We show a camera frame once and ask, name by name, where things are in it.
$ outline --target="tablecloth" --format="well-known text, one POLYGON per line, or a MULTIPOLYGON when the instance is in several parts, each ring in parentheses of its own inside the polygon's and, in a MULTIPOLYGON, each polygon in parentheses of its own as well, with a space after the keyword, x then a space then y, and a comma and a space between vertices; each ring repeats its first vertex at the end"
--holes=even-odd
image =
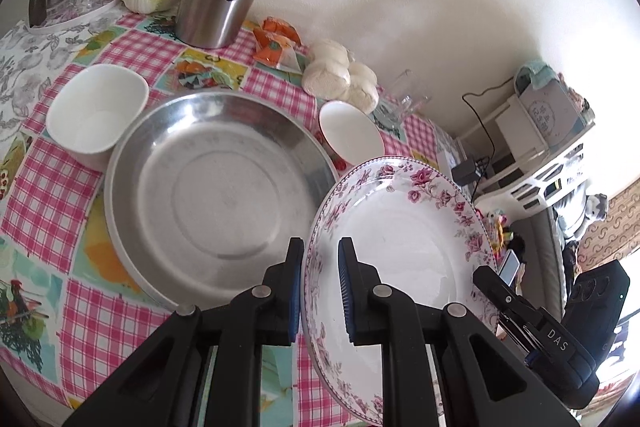
MULTIPOLYGON (((315 132, 322 100, 302 90, 300 75, 253 60, 251 28, 245 23, 228 48, 204 51, 178 41, 167 16, 119 7, 51 36, 35 37, 18 25, 0 41, 0 359, 68 407, 91 394, 168 311, 118 261, 104 219, 103 176, 47 135, 49 105, 79 71, 110 63, 145 78, 151 106, 188 91, 176 66, 197 58, 226 73, 228 87, 274 103, 315 132)), ((447 164, 462 158, 446 133, 416 116, 380 133, 390 155, 434 166, 438 158, 447 164)), ((290 348, 265 349, 263 426, 347 423, 357 420, 322 387, 302 334, 290 348)))

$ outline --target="power cord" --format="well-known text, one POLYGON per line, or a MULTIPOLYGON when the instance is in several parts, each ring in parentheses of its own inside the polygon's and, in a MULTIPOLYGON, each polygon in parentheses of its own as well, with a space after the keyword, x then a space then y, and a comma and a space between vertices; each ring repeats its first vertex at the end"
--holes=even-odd
POLYGON ((484 123, 482 123, 482 118, 480 118, 480 115, 478 114, 478 112, 475 110, 474 106, 471 105, 469 103, 469 101, 465 98, 467 96, 475 96, 476 98, 480 98, 484 95, 486 95, 489 91, 492 91, 494 89, 500 89, 501 87, 506 86, 507 84, 509 84, 509 82, 511 82, 513 80, 513 77, 509 77, 507 78, 507 80, 505 80, 503 83, 501 83, 499 86, 494 86, 494 87, 487 87, 483 92, 481 93, 476 93, 476 92, 466 92, 465 94, 462 95, 462 101, 464 103, 466 103, 466 105, 469 106, 469 108, 474 112, 474 115, 476 115, 476 118, 478 118, 478 121, 480 122, 480 125, 482 126, 482 129, 484 129, 484 132, 486 134, 486 137, 489 139, 489 142, 491 142, 491 156, 489 156, 488 161, 484 164, 484 168, 482 169, 482 174, 480 175, 480 178, 478 179, 478 181, 476 182, 476 186, 474 187, 474 191, 471 194, 471 201, 474 200, 474 198, 476 197, 476 192, 478 191, 478 185, 480 184, 480 180, 482 178, 484 178, 484 175, 486 174, 486 170, 489 168, 489 165, 491 165, 491 162, 494 160, 494 156, 495 156, 495 143, 494 140, 491 138, 491 135, 489 134, 489 131, 487 131, 486 127, 484 126, 484 123))

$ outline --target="metal screw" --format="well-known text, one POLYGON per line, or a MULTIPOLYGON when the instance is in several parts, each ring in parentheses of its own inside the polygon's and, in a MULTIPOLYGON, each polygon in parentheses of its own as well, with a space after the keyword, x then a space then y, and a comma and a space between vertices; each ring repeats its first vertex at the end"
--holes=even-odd
POLYGON ((271 295, 271 288, 265 286, 264 284, 258 284, 251 290, 251 295, 257 297, 258 299, 264 299, 265 297, 271 295))
POLYGON ((373 287, 373 295, 378 297, 389 297, 391 295, 391 288, 386 284, 378 284, 373 287))
POLYGON ((449 315, 452 317, 464 317, 466 315, 466 308, 462 304, 454 302, 447 306, 447 312, 449 312, 449 315))
POLYGON ((188 317, 189 315, 193 315, 195 311, 195 304, 180 304, 175 309, 175 312, 180 315, 180 317, 188 317))

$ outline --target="oval plate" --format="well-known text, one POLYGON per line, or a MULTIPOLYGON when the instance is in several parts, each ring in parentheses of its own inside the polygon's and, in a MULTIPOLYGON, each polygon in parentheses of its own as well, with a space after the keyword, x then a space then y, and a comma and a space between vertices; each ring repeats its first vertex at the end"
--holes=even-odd
POLYGON ((230 90, 198 92, 127 129, 107 170, 107 225, 148 295, 169 309, 208 309, 284 260, 336 179, 318 142, 277 108, 230 90))
POLYGON ((385 156, 349 172, 316 214, 303 259, 302 325, 318 375, 360 419, 382 425, 380 346, 354 347, 344 322, 338 241, 352 237, 361 263, 415 302, 443 308, 461 302, 488 328, 497 311, 472 274, 495 259, 471 203, 425 163, 385 156))

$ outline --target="pink checkered pattern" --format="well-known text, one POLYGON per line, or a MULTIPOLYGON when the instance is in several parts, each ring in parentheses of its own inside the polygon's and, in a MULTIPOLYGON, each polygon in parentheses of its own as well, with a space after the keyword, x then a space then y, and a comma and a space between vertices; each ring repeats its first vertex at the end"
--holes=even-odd
POLYGON ((144 19, 146 19, 145 15, 140 15, 139 13, 127 13, 123 18, 119 19, 116 24, 118 26, 124 26, 125 28, 135 28, 138 26, 144 19))
POLYGON ((420 118, 412 114, 402 122, 402 126, 404 127, 404 133, 406 134, 409 147, 421 152, 437 164, 438 150, 436 148, 436 135, 433 132, 431 122, 420 120, 420 118))
POLYGON ((168 316, 69 279, 60 331, 63 389, 86 399, 168 316))
POLYGON ((158 91, 157 89, 149 89, 149 99, 146 101, 145 108, 154 107, 168 98, 171 97, 165 92, 158 91))
POLYGON ((6 362, 16 373, 18 373, 18 375, 23 377, 31 385, 34 385, 47 396, 50 396, 54 400, 69 407, 65 393, 62 389, 51 383, 49 380, 46 380, 46 378, 39 373, 36 373, 33 369, 27 367, 22 360, 15 357, 8 349, 0 347, 0 359, 6 362))
POLYGON ((171 66, 187 46, 158 38, 151 33, 130 30, 111 42, 96 63, 117 64, 145 77, 149 86, 171 66))
POLYGON ((38 138, 15 179, 0 230, 44 263, 69 273, 84 213, 100 175, 38 138))
POLYGON ((252 68, 242 83, 242 90, 274 103, 299 120, 309 130, 316 126, 316 118, 318 117, 316 99, 297 86, 265 71, 252 68))
POLYGON ((385 154, 387 156, 411 157, 411 149, 406 143, 402 143, 384 131, 380 131, 380 136, 382 136, 382 141, 385 143, 385 154))
POLYGON ((305 337, 296 339, 298 359, 298 418, 304 427, 332 427, 358 421, 324 388, 306 350, 305 337))
POLYGON ((226 60, 231 60, 238 64, 244 64, 245 66, 251 66, 255 62, 254 34, 251 31, 242 28, 233 44, 226 48, 215 50, 213 53, 221 58, 226 58, 226 60))
POLYGON ((60 73, 60 76, 53 81, 53 84, 47 88, 40 101, 33 107, 33 112, 30 117, 25 120, 22 126, 36 134, 44 131, 45 119, 51 102, 53 102, 53 99, 58 95, 60 89, 82 70, 84 70, 84 66, 69 64, 65 70, 60 73))

